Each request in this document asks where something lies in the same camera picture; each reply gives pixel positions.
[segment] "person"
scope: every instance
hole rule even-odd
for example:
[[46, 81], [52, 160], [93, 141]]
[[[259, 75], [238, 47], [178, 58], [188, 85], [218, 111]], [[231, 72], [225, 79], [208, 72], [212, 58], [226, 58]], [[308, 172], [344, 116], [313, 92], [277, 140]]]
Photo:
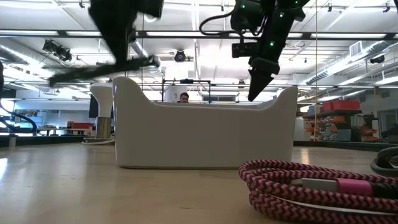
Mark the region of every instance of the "person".
[[181, 93], [180, 100], [177, 103], [188, 103], [189, 95], [188, 93]]

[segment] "pink and black braided cable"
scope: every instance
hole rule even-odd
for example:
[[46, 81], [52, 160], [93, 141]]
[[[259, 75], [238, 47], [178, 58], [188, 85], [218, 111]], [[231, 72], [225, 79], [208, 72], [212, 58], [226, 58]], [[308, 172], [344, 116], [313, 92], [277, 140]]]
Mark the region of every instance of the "pink and black braided cable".
[[[394, 215], [398, 214], [398, 200], [326, 192], [290, 185], [291, 180], [301, 178], [328, 180], [342, 178], [384, 184], [396, 184], [398, 179], [272, 160], [246, 162], [239, 168], [239, 175], [248, 183], [250, 204], [258, 212], [271, 218], [297, 223], [398, 223], [398, 215]], [[340, 212], [307, 207], [286, 200], [325, 207], [382, 212], [391, 215]]]

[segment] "black robotic arm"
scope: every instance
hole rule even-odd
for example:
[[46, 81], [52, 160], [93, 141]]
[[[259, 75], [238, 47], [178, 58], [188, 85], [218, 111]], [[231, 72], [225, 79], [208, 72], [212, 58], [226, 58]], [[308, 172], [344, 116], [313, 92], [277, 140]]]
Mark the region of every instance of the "black robotic arm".
[[[251, 84], [249, 100], [258, 94], [274, 79], [280, 67], [279, 57], [285, 47], [287, 36], [294, 21], [303, 21], [303, 6], [309, 0], [236, 0], [233, 11], [222, 16], [204, 20], [200, 24], [203, 35], [227, 35], [235, 32], [241, 36], [238, 44], [232, 45], [233, 57], [250, 57], [249, 74]], [[133, 26], [137, 13], [146, 13], [161, 18], [164, 0], [91, 0], [89, 13], [102, 33], [103, 39], [115, 56], [114, 65], [103, 65], [94, 70], [78, 68], [64, 74], [56, 74], [49, 79], [50, 86], [57, 82], [75, 79], [89, 79], [109, 73], [138, 70], [140, 67], [157, 65], [156, 57], [139, 57], [128, 60], [129, 43], [135, 41]], [[205, 23], [213, 19], [231, 16], [231, 31], [219, 34], [202, 30]], [[259, 36], [256, 43], [244, 43], [243, 34], [250, 31]]]

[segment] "pink connector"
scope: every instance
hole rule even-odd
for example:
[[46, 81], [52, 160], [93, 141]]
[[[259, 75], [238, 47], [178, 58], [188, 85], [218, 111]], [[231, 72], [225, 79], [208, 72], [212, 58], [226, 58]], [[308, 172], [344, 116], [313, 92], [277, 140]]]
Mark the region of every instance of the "pink connector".
[[372, 197], [372, 186], [365, 180], [336, 179], [338, 191], [346, 194]]

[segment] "desk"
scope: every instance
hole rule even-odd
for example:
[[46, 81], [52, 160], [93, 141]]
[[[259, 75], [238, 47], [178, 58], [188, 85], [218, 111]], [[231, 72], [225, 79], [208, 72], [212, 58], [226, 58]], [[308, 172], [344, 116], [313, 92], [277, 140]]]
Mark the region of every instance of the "desk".
[[41, 131], [46, 131], [47, 136], [50, 136], [50, 132], [53, 131], [53, 134], [56, 135], [57, 131], [65, 131], [66, 135], [87, 135], [91, 136], [92, 135], [92, 130], [91, 129], [78, 129], [78, 128], [37, 128], [36, 133], [34, 136], [39, 134]]
[[[18, 192], [2, 195], [2, 223], [286, 223], [250, 206], [237, 170], [128, 170], [117, 167], [114, 154], [114, 146], [81, 144], [0, 152], [10, 164], [0, 190]], [[319, 147], [293, 151], [294, 162], [363, 174], [372, 174], [375, 157], [375, 152]]]

